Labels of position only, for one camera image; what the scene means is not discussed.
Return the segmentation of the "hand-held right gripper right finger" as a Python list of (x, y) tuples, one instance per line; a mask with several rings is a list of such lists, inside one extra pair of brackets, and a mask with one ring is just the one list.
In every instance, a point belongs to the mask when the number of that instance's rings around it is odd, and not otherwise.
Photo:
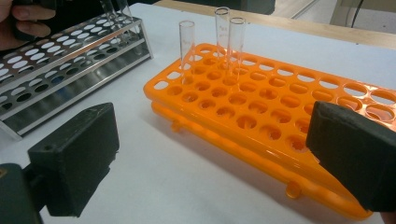
[(305, 143), (364, 209), (396, 211), (396, 132), (340, 105), (317, 101)]

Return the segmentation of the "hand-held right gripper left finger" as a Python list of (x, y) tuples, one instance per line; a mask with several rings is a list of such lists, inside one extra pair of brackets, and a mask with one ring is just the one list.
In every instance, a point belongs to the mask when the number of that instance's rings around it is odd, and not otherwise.
[(54, 217), (78, 217), (110, 171), (120, 147), (114, 106), (89, 107), (28, 150), (43, 175)]

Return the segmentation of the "clear glass test tube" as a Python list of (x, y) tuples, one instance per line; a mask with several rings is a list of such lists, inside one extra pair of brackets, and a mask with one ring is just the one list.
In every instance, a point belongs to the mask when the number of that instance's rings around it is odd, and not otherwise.
[[(124, 23), (134, 23), (134, 18), (132, 16), (131, 10), (129, 9), (129, 5), (127, 0), (116, 0), (118, 3), (118, 6), (120, 8), (120, 12), (123, 14), (125, 17), (125, 20), (123, 21)], [(138, 37), (138, 30), (137, 27), (134, 26), (133, 28), (130, 29), (131, 36), (132, 37)]]
[(193, 82), (191, 68), (195, 62), (195, 23), (181, 21), (178, 28), (181, 82), (187, 85)]
[(99, 0), (99, 1), (103, 11), (106, 14), (107, 21), (110, 24), (110, 27), (114, 30), (118, 30), (120, 28), (119, 23), (117, 22), (118, 14), (114, 9), (111, 0)]
[(228, 80), (236, 84), (239, 78), (239, 68), (244, 45), (246, 19), (233, 17), (230, 19), (228, 42)]
[(228, 7), (218, 7), (215, 9), (217, 58), (219, 65), (223, 65), (226, 61), (229, 40), (229, 16), (230, 9)]

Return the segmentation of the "metal test tube rack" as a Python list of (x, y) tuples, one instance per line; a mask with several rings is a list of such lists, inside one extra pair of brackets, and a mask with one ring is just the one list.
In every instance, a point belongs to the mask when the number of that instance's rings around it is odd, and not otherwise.
[(144, 23), (119, 15), (85, 21), (0, 57), (0, 130), (34, 128), (152, 57)]

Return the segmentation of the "orange plastic test tube rack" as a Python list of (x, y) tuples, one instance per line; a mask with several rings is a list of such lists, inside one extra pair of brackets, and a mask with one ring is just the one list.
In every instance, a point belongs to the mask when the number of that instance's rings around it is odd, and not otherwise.
[(224, 84), (217, 48), (200, 44), (182, 81), (173, 62), (144, 87), (152, 110), (307, 196), (355, 220), (371, 215), (325, 171), (305, 145), (315, 101), (347, 107), (396, 131), (396, 91), (244, 53), (236, 84)]

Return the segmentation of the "white table board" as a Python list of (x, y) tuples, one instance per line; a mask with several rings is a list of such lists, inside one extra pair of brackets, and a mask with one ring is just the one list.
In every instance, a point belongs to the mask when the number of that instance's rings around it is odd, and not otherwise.
[(0, 163), (28, 163), (28, 149), (81, 110), (115, 107), (120, 150), (80, 217), (44, 216), (45, 224), (383, 224), (355, 221), (156, 115), (145, 84), (179, 56), (178, 25), (195, 24), (196, 40), (216, 39), (211, 16), (146, 4), (132, 6), (148, 33), (153, 58), (112, 80), (63, 113), (15, 140), (0, 131)]

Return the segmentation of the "wooden table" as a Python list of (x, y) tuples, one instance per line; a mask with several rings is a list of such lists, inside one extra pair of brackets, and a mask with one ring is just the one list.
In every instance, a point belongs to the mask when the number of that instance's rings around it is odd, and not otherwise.
[[(215, 8), (212, 6), (185, 3), (175, 0), (160, 0), (155, 3), (155, 6), (167, 7), (207, 16), (213, 16), (215, 10)], [(231, 12), (233, 15), (245, 17), (248, 22), (259, 25), (266, 25), (270, 27), (290, 30), (297, 33), (343, 40), (355, 44), (370, 45), (386, 49), (396, 49), (395, 34), (341, 27), (311, 21), (298, 21), (294, 19), (268, 16), (234, 9), (232, 9)]]

